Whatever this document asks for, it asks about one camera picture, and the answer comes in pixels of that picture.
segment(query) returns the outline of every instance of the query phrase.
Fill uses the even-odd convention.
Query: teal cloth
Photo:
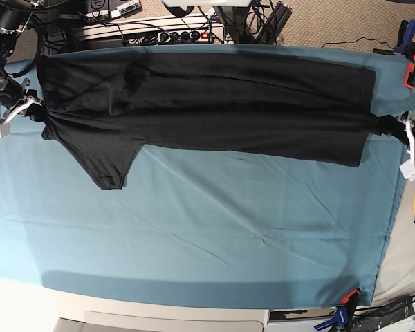
[[[376,72],[372,111],[415,112],[401,56],[281,46],[123,52],[273,53]],[[24,64],[14,64],[17,71]],[[34,72],[27,76],[39,89]],[[405,148],[370,136],[358,168],[233,151],[144,146],[123,190],[99,190],[43,124],[0,140],[0,277],[72,293],[210,308],[318,308],[373,297]]]

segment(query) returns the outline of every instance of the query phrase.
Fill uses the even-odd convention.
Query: white bracket
[[[401,164],[400,171],[406,180],[412,182],[415,180],[415,137],[412,133],[414,124],[411,120],[407,119],[405,120],[405,125],[406,135],[409,138],[409,149],[407,153],[410,154],[410,159]]]
[[[15,118],[19,113],[21,113],[22,111],[25,111],[30,105],[34,104],[35,102],[38,103],[38,101],[34,99],[33,97],[28,97],[23,104],[15,107],[9,113],[9,115],[3,121],[0,122],[0,138],[6,137],[11,134],[9,122],[13,118]]]

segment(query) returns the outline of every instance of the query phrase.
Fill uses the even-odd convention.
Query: black t-shirt
[[[375,73],[259,53],[43,58],[44,139],[102,189],[121,189],[144,144],[358,166]]]

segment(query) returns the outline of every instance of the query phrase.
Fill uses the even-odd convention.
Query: gray floor
[[[142,4],[143,11],[134,17],[169,14],[161,0],[143,0]],[[292,7],[293,14],[282,31],[285,45],[321,47],[326,42],[351,41],[364,36],[394,46],[401,20],[415,19],[415,5],[385,0],[286,0],[286,4]],[[24,33],[10,61],[31,58],[35,44],[35,33]],[[327,47],[371,52],[373,48],[386,46],[362,40]]]

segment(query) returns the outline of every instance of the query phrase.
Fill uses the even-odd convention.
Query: t-shirt sleeve
[[[44,139],[60,142],[102,190],[122,189],[145,140],[122,124],[80,114],[51,113]]]

